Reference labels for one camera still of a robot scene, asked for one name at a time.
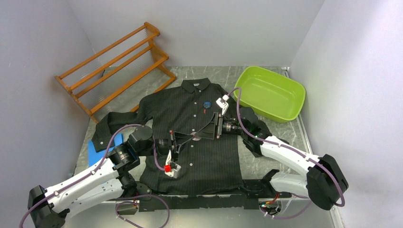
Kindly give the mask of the black pinstriped shirt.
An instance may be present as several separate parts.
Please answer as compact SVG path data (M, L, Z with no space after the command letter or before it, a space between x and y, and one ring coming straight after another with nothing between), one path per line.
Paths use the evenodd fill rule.
M183 80L181 85L161 90L145 96L140 100L136 112L110 112L97 125L92 142L98 150L102 141L110 141L111 136L126 124L146 124L152 121L153 135L157 139L167 138L169 131L190 134L200 130L213 116L220 112L216 100L223 97L226 91L207 78ZM211 102L209 109L203 107L204 102ZM145 169L140 177L168 177L159 167L166 161L166 156L157 159L148 156ZM224 135L218 140L201 139L190 141L178 156L181 166L179 177L190 177L193 180L211 180L220 178L240 178L238 138L235 135Z

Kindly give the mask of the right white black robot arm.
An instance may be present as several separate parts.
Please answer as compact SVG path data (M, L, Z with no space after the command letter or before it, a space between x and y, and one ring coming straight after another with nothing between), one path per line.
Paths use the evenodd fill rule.
M278 192L287 192L309 198L324 210L344 206L344 193L349 184L331 155L320 157L309 154L273 136L249 107L240 109L239 120L214 113L210 122L195 133L195 137L216 140L224 134L239 135L255 157L274 159L296 172L288 174L279 170L269 171L260 180L265 196L273 197Z

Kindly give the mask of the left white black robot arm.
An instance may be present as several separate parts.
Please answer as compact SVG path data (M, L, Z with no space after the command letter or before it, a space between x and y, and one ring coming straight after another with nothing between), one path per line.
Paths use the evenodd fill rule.
M130 170L140 165L140 157L167 155L162 172L171 178L179 175L175 162L181 148L192 135L169 132L166 139L155 139L150 127L127 124L110 138L99 161L59 184L29 191L28 210L19 222L23 227L31 218L36 228L61 228L67 219L106 200L133 201L144 194Z

